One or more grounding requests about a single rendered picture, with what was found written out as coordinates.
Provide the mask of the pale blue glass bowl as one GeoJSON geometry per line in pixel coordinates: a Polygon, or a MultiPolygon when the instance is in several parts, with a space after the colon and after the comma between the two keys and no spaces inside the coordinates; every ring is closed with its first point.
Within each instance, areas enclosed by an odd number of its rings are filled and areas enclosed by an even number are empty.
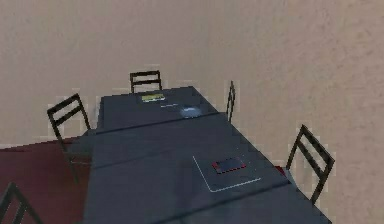
{"type": "Polygon", "coordinates": [[[185,106],[180,110],[180,114],[184,118],[195,118],[202,115],[201,109],[195,106],[185,106]]]}

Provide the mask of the dark grey long table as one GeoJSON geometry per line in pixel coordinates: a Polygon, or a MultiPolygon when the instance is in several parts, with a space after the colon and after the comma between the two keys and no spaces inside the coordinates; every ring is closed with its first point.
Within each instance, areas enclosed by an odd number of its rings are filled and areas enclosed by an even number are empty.
{"type": "Polygon", "coordinates": [[[83,224],[332,224],[194,87],[160,94],[102,98],[83,224]],[[192,156],[234,147],[262,179],[211,193],[192,156]]]}

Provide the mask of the black slatted chair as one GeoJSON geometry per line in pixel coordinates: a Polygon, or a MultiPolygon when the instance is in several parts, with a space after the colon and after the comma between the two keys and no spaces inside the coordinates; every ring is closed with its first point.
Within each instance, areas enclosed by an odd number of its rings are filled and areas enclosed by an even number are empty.
{"type": "Polygon", "coordinates": [[[293,159],[297,151],[300,151],[306,161],[309,163],[314,173],[318,177],[318,183],[314,189],[310,201],[312,204],[315,204],[322,193],[325,184],[328,180],[328,177],[332,171],[332,168],[335,164],[335,159],[330,155],[330,153],[325,149],[325,147],[319,142],[319,140],[314,136],[314,134],[309,130],[309,128],[302,124],[299,130],[299,133],[294,141],[292,149],[289,153],[289,157],[285,166],[276,166],[276,169],[285,176],[293,185],[296,184],[290,168],[293,163],[293,159]],[[302,139],[306,139],[309,144],[314,148],[314,150],[319,154],[322,161],[325,163],[325,167],[321,168],[319,163],[315,160],[314,156],[310,153],[308,147],[303,143],[302,139]]]}
{"type": "Polygon", "coordinates": [[[4,224],[13,202],[17,204],[17,208],[9,224],[24,224],[23,220],[26,216],[32,219],[33,224],[44,224],[26,196],[14,182],[10,182],[0,196],[0,224],[4,224]]]}
{"type": "Polygon", "coordinates": [[[132,72],[129,74],[131,92],[135,92],[135,87],[140,85],[157,84],[162,90],[161,73],[159,70],[132,72]]]}
{"type": "Polygon", "coordinates": [[[228,98],[227,98],[227,106],[226,106],[226,115],[228,118],[228,121],[231,123],[232,116],[233,116],[233,109],[235,105],[235,86],[233,81],[230,82],[229,92],[228,92],[228,98]]]}
{"type": "Polygon", "coordinates": [[[62,149],[64,158],[68,163],[74,182],[78,184],[79,176],[76,167],[91,164],[93,149],[89,139],[94,134],[94,129],[90,126],[88,115],[85,111],[80,95],[75,93],[49,108],[47,110],[47,116],[57,141],[62,149]],[[77,114],[82,116],[81,121],[85,125],[85,131],[78,137],[66,140],[63,138],[60,127],[77,114]]]}

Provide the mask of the dark mat with white edge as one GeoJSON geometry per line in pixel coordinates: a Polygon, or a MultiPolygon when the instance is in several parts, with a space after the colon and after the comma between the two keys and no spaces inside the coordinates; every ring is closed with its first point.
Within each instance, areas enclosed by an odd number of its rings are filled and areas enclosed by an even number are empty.
{"type": "Polygon", "coordinates": [[[246,155],[247,150],[240,147],[218,151],[205,151],[192,156],[197,169],[211,193],[226,191],[247,184],[258,182],[262,175],[246,155]],[[232,157],[239,157],[246,167],[223,174],[217,174],[212,167],[213,162],[232,157]]]}

